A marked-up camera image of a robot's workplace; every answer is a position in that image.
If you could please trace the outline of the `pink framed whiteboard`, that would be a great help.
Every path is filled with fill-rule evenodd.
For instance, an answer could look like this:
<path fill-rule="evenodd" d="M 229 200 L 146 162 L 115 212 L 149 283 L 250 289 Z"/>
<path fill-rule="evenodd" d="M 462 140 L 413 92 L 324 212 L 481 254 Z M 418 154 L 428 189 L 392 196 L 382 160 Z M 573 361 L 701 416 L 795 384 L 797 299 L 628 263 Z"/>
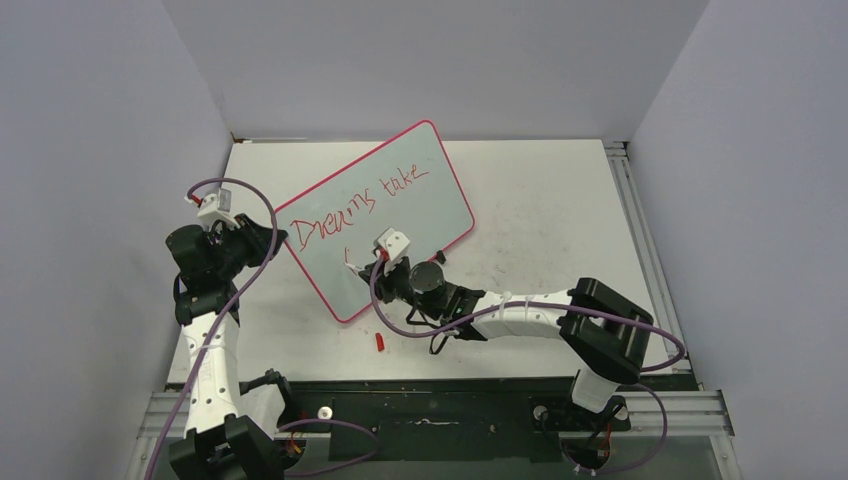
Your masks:
<path fill-rule="evenodd" d="M 421 120 L 286 201 L 276 210 L 286 246 L 331 316 L 348 323 L 370 303 L 353 271 L 373 261 L 387 229 L 429 260 L 476 219 L 433 122 Z"/>

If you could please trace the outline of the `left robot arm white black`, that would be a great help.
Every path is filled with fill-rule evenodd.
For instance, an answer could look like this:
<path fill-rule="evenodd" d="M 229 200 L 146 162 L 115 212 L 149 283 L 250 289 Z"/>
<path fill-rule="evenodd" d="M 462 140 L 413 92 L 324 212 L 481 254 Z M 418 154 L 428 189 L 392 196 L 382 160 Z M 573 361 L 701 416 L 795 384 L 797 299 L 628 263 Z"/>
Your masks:
<path fill-rule="evenodd" d="M 166 239 L 179 268 L 175 316 L 190 362 L 180 393 L 188 418 L 182 439 L 168 448 L 168 463 L 180 479 L 285 476 L 282 445 L 241 410 L 245 392 L 281 377 L 271 372 L 245 384 L 238 380 L 241 291 L 234 279 L 244 268 L 261 273 L 286 237 L 286 231 L 238 214 L 209 229 L 180 227 Z"/>

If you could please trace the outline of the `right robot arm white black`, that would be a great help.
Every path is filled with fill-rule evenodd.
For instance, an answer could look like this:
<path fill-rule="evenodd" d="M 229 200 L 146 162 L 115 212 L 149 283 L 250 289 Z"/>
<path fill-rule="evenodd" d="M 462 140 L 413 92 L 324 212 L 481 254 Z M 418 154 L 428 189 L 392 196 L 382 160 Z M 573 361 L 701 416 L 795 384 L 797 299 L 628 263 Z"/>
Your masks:
<path fill-rule="evenodd" d="M 653 317 L 595 278 L 582 277 L 569 290 L 516 295 L 451 283 L 435 261 L 412 265 L 403 259 L 390 271 L 372 262 L 354 271 L 374 304 L 407 304 L 407 323 L 422 327 L 421 337 L 564 342 L 583 363 L 565 402 L 567 418 L 579 428 L 600 421 L 617 388 L 637 384 L 643 372 Z"/>

